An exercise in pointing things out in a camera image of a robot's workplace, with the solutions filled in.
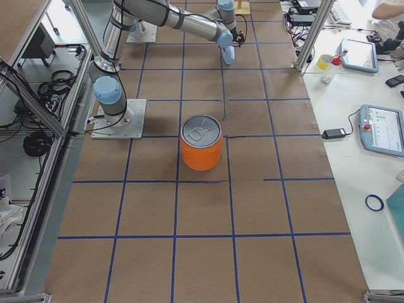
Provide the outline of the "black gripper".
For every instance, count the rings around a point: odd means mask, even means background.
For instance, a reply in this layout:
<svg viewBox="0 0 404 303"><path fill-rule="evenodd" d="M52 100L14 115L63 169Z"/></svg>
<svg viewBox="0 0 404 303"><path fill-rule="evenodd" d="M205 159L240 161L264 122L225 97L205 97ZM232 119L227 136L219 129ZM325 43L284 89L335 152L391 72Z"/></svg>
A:
<svg viewBox="0 0 404 303"><path fill-rule="evenodd" d="M232 36L235 45L243 45L246 41L245 35L241 30L232 30Z"/></svg>

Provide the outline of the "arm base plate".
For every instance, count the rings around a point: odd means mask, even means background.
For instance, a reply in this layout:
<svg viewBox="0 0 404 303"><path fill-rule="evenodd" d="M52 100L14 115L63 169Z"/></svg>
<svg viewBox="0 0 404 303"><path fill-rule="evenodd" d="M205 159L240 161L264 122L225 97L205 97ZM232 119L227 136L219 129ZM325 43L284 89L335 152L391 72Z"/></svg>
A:
<svg viewBox="0 0 404 303"><path fill-rule="evenodd" d="M157 37L157 26L145 21L135 22L128 35L129 44L155 43Z"/></svg>
<svg viewBox="0 0 404 303"><path fill-rule="evenodd" d="M97 114L100 119L95 119L91 137L95 140L140 140L143 136L143 127L146 112L146 99L129 98L127 109L123 118L121 115L112 117L104 114L99 105Z"/></svg>

